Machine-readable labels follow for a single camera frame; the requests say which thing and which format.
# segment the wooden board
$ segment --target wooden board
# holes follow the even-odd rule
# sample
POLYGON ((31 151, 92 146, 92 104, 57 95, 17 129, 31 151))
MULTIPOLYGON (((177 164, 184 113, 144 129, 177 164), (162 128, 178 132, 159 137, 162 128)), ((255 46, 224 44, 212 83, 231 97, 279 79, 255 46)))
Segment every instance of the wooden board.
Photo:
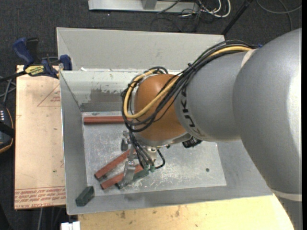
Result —
POLYGON ((17 78, 15 142, 14 208, 66 204, 59 80, 17 78))
POLYGON ((79 215, 86 230, 293 230, 274 196, 79 215))

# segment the cable bundle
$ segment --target cable bundle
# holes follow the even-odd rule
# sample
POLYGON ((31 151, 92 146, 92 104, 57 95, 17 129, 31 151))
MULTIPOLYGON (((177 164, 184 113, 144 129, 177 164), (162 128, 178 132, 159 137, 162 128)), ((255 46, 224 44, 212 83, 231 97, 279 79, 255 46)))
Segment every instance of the cable bundle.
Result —
MULTIPOLYGON (((253 48, 255 47, 238 40, 228 40, 221 42, 213 47, 210 47, 209 49, 204 51, 192 64, 189 63, 186 69, 171 77, 165 83, 160 92, 138 113, 133 113, 131 109, 131 96, 133 90, 148 76, 151 76, 153 74, 167 74, 168 72, 163 67, 154 67, 150 68, 142 74, 137 75, 132 79, 132 81, 128 84, 128 87, 121 94, 123 103, 121 111, 125 121, 125 125, 130 131, 131 142, 136 149, 140 164, 142 166, 143 164, 141 161, 144 161, 146 164, 149 164, 151 166, 154 165, 154 162, 146 153, 145 148, 136 140, 136 138, 134 137, 134 133, 142 132, 154 122, 160 120, 163 115, 168 111, 170 106, 174 103, 181 90, 188 86, 193 76, 197 74, 197 72, 201 68, 205 67, 206 64, 226 54, 248 51, 253 48), (158 104, 157 108, 153 111, 153 113, 150 114, 144 120, 139 120, 139 118, 145 115, 148 110, 159 100, 161 101, 158 104), (167 103, 169 104, 164 113, 158 119, 156 119, 158 113, 167 105, 167 103)), ((159 150, 158 152, 163 160, 163 164, 158 166, 157 168, 161 168, 165 164, 165 160, 161 152, 159 150)))

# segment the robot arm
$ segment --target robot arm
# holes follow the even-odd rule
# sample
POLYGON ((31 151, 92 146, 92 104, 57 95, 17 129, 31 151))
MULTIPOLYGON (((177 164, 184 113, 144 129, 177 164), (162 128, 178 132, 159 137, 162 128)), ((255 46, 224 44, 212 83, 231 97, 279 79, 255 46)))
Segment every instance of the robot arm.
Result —
POLYGON ((152 69, 138 76, 123 94, 130 135, 156 150, 242 139, 272 191, 301 207, 301 34, 292 31, 259 49, 221 43, 178 75, 152 69))

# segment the cardboard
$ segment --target cardboard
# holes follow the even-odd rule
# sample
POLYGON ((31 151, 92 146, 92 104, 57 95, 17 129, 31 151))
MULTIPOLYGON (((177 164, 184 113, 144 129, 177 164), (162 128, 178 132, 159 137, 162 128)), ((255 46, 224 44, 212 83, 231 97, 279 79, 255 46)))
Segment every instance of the cardboard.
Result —
POLYGON ((66 204, 61 127, 59 80, 18 77, 15 209, 66 204))

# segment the black pole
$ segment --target black pole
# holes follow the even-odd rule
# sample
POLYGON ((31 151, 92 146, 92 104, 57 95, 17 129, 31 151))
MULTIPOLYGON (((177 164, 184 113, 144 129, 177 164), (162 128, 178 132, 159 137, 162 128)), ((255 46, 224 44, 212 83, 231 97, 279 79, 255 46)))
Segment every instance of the black pole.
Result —
POLYGON ((12 230, 0 204, 0 230, 12 230))
POLYGON ((236 21, 240 18, 240 16, 244 13, 244 11, 249 7, 249 5, 253 2, 253 0, 245 0, 242 4, 241 8, 238 10, 234 18, 230 21, 228 26, 223 30, 222 35, 226 35, 230 28, 236 23, 236 21))

